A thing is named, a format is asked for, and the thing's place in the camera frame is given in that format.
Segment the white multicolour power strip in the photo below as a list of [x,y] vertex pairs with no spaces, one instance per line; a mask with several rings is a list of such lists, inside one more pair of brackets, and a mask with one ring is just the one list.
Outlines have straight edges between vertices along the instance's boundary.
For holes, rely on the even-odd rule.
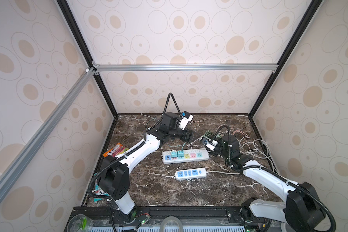
[[163,152],[163,163],[164,164],[173,164],[173,163],[183,163],[183,162],[197,162],[209,160],[208,151],[204,148],[202,149],[187,149],[184,151],[184,158],[171,158],[171,151]]

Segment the teal charger plug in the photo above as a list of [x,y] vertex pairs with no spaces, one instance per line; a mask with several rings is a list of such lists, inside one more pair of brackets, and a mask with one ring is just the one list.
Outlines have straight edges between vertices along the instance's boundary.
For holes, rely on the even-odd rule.
[[178,153],[176,150],[174,151],[171,151],[171,158],[174,159],[174,158],[177,158],[178,157]]

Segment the white blue power strip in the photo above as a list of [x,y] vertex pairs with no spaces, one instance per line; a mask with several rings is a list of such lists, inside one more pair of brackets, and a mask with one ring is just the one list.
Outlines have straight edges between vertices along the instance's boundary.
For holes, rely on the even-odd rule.
[[205,168],[187,169],[176,171],[175,179],[177,180],[189,180],[195,178],[205,178],[207,176]]

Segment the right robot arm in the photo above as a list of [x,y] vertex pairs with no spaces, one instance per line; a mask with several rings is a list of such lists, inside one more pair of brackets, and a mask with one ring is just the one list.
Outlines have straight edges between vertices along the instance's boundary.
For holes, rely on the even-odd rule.
[[229,126],[219,126],[215,133],[202,135],[200,141],[209,154],[221,156],[233,171],[257,181],[281,199],[278,203],[250,198],[242,209],[245,220],[263,217],[287,223],[296,232],[314,232],[327,218],[330,222],[328,231],[336,231],[333,214],[320,201],[311,184],[284,178],[241,152],[239,140],[231,134]]

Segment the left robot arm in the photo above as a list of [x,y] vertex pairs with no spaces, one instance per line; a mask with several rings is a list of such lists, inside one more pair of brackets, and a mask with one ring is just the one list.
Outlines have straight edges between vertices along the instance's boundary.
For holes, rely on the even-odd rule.
[[132,213],[135,202],[129,194],[131,171],[169,140],[179,139],[183,143],[190,143],[193,131],[186,126],[192,118],[193,115],[189,112],[179,110],[174,95],[170,92],[161,118],[145,131],[144,138],[123,154],[104,158],[105,166],[93,175],[89,183],[89,197],[113,202],[125,215]]

